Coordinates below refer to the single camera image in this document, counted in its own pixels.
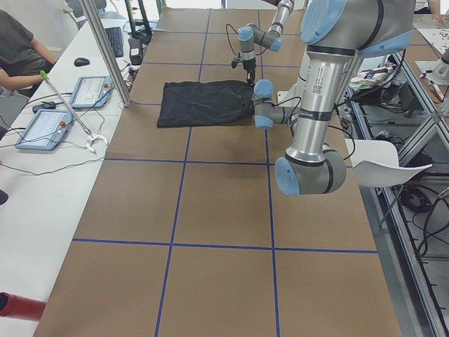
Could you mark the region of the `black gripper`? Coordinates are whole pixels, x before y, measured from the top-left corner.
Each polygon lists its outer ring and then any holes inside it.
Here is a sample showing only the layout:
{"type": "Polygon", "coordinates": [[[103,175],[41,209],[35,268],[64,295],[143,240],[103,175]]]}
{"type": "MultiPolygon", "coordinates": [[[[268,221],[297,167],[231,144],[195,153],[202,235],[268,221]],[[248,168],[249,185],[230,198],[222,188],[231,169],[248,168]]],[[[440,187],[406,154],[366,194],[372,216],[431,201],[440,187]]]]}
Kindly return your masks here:
{"type": "Polygon", "coordinates": [[[244,60],[243,58],[234,58],[231,62],[231,66],[233,69],[237,67],[238,64],[242,64],[244,70],[247,72],[246,81],[248,84],[254,84],[254,76],[255,76],[255,68],[256,68],[256,60],[251,58],[250,60],[244,60]]]}

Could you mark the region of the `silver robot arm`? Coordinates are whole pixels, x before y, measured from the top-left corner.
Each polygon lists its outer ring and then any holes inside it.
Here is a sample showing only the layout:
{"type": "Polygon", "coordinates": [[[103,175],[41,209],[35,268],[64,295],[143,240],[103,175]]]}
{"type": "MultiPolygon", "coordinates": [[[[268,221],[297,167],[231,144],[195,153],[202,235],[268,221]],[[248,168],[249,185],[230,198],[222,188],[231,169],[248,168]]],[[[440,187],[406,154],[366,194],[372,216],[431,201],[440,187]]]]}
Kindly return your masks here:
{"type": "Polygon", "coordinates": [[[297,107],[271,102],[272,83],[254,87],[255,125],[287,124],[293,143],[275,162],[276,183],[286,195],[326,194],[346,178],[342,156],[324,140],[344,66],[354,57],[371,58],[407,48],[413,29],[414,1],[313,1],[305,11],[301,39],[309,56],[297,107]]]}
{"type": "Polygon", "coordinates": [[[237,31],[240,52],[232,60],[232,68],[242,63],[246,71],[246,81],[250,85],[255,83],[255,45],[273,52],[279,51],[283,44],[281,35],[283,34],[284,26],[295,5],[295,2],[291,0],[267,1],[267,3],[276,7],[276,14],[267,31],[260,29],[253,23],[247,24],[237,31]]]}

